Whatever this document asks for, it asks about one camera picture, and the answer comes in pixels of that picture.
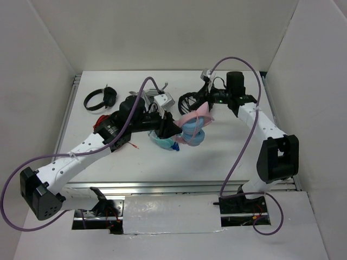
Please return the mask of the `pink and blue cat-ear headphones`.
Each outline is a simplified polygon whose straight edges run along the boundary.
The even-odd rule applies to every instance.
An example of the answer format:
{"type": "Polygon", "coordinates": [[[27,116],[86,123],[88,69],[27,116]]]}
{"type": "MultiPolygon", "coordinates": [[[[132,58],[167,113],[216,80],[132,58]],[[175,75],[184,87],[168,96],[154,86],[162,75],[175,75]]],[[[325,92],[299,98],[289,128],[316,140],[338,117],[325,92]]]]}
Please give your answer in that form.
{"type": "Polygon", "coordinates": [[[189,146],[198,146],[205,138],[203,128],[214,121],[209,112],[209,104],[203,103],[196,110],[183,115],[175,124],[182,130],[174,137],[175,142],[189,146]]]}

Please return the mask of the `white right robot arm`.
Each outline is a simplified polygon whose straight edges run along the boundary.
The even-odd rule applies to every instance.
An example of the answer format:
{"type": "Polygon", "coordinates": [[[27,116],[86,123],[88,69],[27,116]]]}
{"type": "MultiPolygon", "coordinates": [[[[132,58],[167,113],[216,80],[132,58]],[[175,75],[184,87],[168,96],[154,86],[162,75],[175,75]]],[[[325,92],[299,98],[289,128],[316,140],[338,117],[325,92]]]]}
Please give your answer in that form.
{"type": "Polygon", "coordinates": [[[196,102],[191,108],[197,108],[204,102],[208,103],[208,108],[217,103],[226,104],[262,143],[255,176],[237,191],[237,208],[248,212],[272,186],[298,174],[299,140],[295,135],[288,135],[279,129],[259,108],[257,99],[246,93],[242,72],[228,72],[223,89],[215,88],[215,76],[210,70],[204,70],[201,79],[204,85],[193,95],[196,102]]]}

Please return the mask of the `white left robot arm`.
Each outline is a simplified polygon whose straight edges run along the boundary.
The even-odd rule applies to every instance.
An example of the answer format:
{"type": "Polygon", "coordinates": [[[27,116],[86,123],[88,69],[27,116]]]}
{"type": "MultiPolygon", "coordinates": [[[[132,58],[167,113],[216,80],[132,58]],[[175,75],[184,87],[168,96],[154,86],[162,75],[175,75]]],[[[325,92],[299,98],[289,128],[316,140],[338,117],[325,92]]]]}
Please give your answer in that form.
{"type": "Polygon", "coordinates": [[[166,108],[174,104],[168,94],[154,97],[147,106],[142,97],[128,96],[118,111],[107,116],[86,140],[72,149],[66,157],[33,171],[30,167],[20,173],[21,195],[38,220],[47,220],[60,210],[87,210],[100,216],[112,202],[96,187],[80,190],[65,185],[99,159],[110,155],[130,141],[131,134],[153,131],[161,139],[181,133],[166,108]]]}

